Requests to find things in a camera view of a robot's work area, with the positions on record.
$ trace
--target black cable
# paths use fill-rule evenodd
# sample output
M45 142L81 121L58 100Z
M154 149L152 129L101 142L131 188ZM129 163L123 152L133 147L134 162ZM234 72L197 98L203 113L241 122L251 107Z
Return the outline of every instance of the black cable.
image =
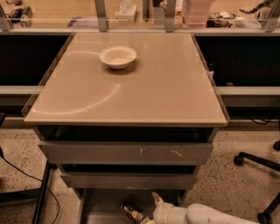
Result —
M27 177L31 178L31 179L36 179L37 181L40 181L42 183L42 180L39 178L35 178L29 174L27 174L26 172L20 170L19 168L17 168L14 164L11 164L7 159L4 158L4 155L1 154L0 157L3 159L3 161L5 161L8 165L12 166L13 168L15 168L16 170L18 170L19 172L22 172L24 175L26 175ZM55 197L55 195L52 193L52 191L50 190L50 188L47 186L46 189L49 191L49 193L54 197L54 199L56 200L56 203L58 204L58 212L55 216L55 219L53 220L52 224L57 220L57 218L59 217L60 214L60 203L58 201L58 199Z

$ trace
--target chair wheel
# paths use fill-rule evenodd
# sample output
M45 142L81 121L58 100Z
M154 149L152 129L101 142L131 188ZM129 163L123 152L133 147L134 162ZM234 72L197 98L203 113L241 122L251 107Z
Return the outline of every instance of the chair wheel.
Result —
M244 164L244 157L235 156L234 157L234 164L242 166Z
M259 213L257 219L261 224L273 224L273 220L268 213Z
M276 151L280 151L280 141L274 142L273 149Z

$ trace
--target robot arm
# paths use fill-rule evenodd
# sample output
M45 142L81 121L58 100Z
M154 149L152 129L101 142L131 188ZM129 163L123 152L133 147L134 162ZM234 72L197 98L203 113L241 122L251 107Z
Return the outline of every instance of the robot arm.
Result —
M153 220L146 218L141 224L257 224L232 215L222 213L209 206L191 204L188 208L166 203L153 193L156 209Z

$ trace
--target white bowl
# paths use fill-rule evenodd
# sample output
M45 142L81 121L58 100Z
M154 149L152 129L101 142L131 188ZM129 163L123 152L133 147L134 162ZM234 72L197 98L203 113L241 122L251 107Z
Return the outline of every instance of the white bowl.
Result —
M112 45L99 53L100 60L114 69L126 68L136 57L136 51L125 45Z

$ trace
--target terrazzo floor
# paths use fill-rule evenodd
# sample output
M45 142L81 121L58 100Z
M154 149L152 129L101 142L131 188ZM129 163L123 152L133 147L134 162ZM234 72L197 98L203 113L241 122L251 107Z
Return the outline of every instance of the terrazzo floor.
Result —
M280 152L272 149L280 139L276 125L269 127L227 127L221 129L213 142L213 152L200 168L198 180L185 198L184 207L201 203L223 213L250 221L257 221L280 190L280 174L246 160L243 167L233 163L240 151L280 162ZM32 129L0 129L0 145L5 158L26 173L41 179L45 156ZM0 193L36 188L40 182L28 178L0 159ZM77 223L80 200L60 178L60 171L52 171L49 188L59 201L59 217L55 223ZM0 204L0 223L32 223L35 199ZM41 223L53 223L58 207L50 193L46 194ZM280 207L272 214L280 223Z

